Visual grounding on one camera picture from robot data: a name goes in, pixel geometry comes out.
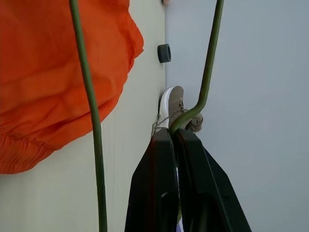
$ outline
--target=beige sneaker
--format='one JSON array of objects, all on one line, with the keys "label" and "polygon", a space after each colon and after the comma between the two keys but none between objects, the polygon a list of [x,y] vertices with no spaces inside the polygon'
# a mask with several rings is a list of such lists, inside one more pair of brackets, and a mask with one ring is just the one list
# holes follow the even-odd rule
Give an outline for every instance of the beige sneaker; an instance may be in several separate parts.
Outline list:
[{"label": "beige sneaker", "polygon": [[[171,124],[187,110],[183,107],[183,88],[181,86],[170,87],[162,95],[157,121],[153,124],[152,135],[162,128],[169,128]],[[181,128],[191,132],[202,129],[203,116],[198,114]]]}]

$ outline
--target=gray wall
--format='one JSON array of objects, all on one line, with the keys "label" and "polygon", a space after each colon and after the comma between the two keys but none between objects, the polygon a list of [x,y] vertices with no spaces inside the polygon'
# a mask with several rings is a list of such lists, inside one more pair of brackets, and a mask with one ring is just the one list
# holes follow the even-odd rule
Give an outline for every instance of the gray wall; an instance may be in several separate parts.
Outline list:
[{"label": "gray wall", "polygon": [[[172,0],[167,87],[199,87],[215,0]],[[203,130],[254,232],[308,231],[309,1],[226,0]]]}]

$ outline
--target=white wall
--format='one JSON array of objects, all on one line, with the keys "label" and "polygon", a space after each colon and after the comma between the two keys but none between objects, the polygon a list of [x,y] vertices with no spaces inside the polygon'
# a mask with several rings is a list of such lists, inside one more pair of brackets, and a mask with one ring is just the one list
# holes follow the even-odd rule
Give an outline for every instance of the white wall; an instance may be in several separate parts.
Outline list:
[{"label": "white wall", "polygon": [[[195,105],[215,0],[171,0],[167,87]],[[254,232],[308,231],[309,1],[226,0],[203,130]]]},{"label": "white wall", "polygon": [[[132,0],[130,13],[144,37],[144,52],[102,123],[109,232],[125,230],[131,178],[148,146],[165,89],[165,67],[157,57],[157,46],[165,40],[164,8],[160,1]],[[30,171],[0,175],[0,232],[98,232],[92,133]]]}]

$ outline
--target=orange jacket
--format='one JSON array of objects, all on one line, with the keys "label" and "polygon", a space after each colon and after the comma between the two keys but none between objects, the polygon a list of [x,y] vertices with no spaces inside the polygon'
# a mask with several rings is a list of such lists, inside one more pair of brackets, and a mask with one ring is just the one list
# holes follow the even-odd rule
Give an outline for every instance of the orange jacket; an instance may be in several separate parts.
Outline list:
[{"label": "orange jacket", "polygon": [[[129,0],[79,0],[102,121],[143,38]],[[68,0],[0,2],[0,174],[33,168],[92,130]]]}]

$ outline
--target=black rubber ring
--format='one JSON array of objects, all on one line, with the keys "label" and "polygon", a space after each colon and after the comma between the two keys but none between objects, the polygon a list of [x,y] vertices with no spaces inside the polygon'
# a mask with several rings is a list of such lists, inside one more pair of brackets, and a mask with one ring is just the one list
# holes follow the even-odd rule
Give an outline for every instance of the black rubber ring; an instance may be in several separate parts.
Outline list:
[{"label": "black rubber ring", "polygon": [[158,46],[158,58],[160,63],[166,63],[171,61],[171,53],[168,43]]}]

